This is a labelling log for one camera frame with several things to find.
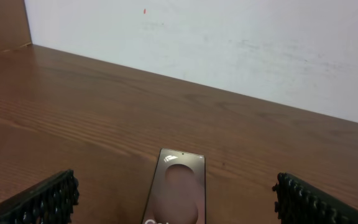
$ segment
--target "black rubber object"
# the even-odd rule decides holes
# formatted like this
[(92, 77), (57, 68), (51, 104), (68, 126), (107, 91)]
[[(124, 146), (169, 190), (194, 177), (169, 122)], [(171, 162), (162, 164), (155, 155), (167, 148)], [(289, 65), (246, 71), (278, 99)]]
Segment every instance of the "black rubber object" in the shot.
[(70, 223), (78, 205), (78, 181), (72, 170), (61, 171), (0, 203), (0, 224)]
[(358, 224), (358, 211), (294, 175), (279, 173), (275, 212), (282, 224)]

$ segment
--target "white wall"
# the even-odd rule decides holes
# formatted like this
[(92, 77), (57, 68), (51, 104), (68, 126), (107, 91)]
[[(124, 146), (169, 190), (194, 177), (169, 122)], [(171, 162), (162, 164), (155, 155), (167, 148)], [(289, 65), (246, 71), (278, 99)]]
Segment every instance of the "white wall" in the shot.
[(25, 3), (34, 44), (358, 122), (358, 0)]

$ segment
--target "brown wooden surface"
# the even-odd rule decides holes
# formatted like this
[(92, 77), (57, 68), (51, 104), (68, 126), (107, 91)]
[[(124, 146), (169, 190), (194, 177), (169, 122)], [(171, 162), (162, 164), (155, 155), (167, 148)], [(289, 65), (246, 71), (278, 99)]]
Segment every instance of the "brown wooden surface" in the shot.
[(0, 0), (0, 51), (31, 42), (24, 0)]
[(278, 223), (289, 171), (358, 209), (358, 124), (43, 47), (0, 54), (0, 202), (59, 170), (74, 223), (140, 223), (161, 147), (207, 159), (208, 223)]

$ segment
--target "brown panel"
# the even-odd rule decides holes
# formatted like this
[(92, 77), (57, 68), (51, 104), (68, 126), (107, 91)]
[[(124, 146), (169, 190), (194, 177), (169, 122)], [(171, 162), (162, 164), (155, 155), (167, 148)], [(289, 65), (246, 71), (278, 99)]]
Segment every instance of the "brown panel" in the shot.
[(33, 46), (0, 54), (0, 201), (72, 168), (74, 223), (139, 224), (161, 147), (205, 155), (207, 223), (278, 223), (289, 171), (358, 209), (358, 124)]
[(31, 43), (24, 0), (0, 0), (0, 51)]

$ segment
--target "smartphone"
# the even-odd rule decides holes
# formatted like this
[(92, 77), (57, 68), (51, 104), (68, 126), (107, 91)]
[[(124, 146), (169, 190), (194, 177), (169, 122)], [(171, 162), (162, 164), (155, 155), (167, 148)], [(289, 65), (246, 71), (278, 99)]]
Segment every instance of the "smartphone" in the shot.
[(142, 224), (205, 224), (205, 157), (161, 149)]

